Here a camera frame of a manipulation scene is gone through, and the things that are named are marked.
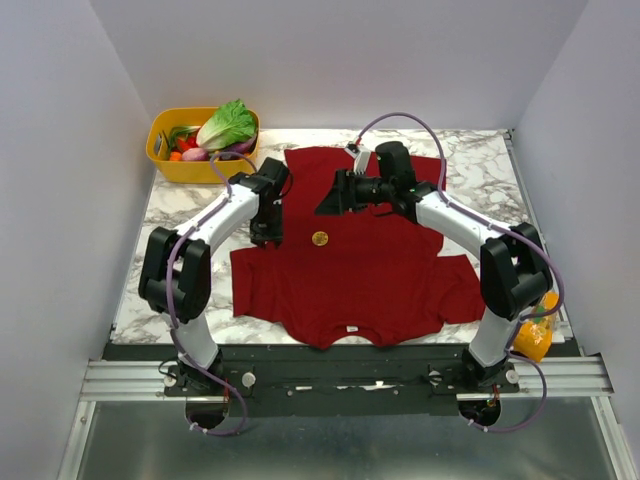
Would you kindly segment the round gold brooch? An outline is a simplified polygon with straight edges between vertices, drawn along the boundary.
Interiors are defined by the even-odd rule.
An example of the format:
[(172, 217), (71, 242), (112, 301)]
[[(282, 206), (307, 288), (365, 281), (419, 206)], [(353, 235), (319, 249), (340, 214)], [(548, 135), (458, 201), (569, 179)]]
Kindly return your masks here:
[(328, 244), (329, 236), (327, 232), (317, 231), (313, 233), (311, 240), (315, 246), (321, 247)]

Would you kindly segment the red t-shirt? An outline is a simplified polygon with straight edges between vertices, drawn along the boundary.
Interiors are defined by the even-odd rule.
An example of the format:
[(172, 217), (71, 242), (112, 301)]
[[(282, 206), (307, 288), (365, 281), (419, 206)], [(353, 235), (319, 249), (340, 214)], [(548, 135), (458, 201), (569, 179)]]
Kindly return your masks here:
[[(335, 172), (353, 163), (343, 150), (288, 150), (285, 161), (294, 183), (282, 201), (283, 241), (231, 253), (234, 316), (280, 323), (320, 349), (348, 335), (391, 346), (482, 317), (478, 276), (466, 256), (441, 255), (441, 234), (369, 210), (314, 214)], [(317, 231), (327, 245), (312, 243)]]

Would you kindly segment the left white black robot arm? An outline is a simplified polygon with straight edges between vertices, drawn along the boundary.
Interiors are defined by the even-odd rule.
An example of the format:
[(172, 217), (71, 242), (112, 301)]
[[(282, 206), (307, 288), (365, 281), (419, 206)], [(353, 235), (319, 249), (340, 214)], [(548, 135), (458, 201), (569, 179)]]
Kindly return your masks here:
[(192, 219), (149, 235), (138, 294), (165, 316), (178, 358), (190, 367), (187, 382), (201, 395), (214, 393), (222, 380), (215, 365), (219, 348), (205, 318), (212, 254), (244, 223), (253, 245), (280, 245), (281, 199), (290, 178), (283, 162), (268, 158), (255, 173), (233, 175), (225, 191)]

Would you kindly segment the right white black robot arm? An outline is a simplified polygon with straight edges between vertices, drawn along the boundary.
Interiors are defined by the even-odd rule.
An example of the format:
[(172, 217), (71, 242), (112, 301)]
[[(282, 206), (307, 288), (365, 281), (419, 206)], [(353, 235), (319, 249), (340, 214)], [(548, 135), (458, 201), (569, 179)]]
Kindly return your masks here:
[[(538, 231), (528, 223), (492, 220), (447, 197), (440, 186), (418, 181), (409, 151), (399, 141), (382, 143), (373, 152), (350, 144), (346, 151), (354, 167), (336, 172), (316, 214), (343, 215), (388, 204), (394, 214), (441, 233), (479, 260), (486, 309), (459, 371), (467, 389), (485, 390), (503, 372), (521, 323), (540, 317), (535, 307), (552, 289), (550, 260)], [(378, 163), (376, 176), (365, 173), (371, 155)]]

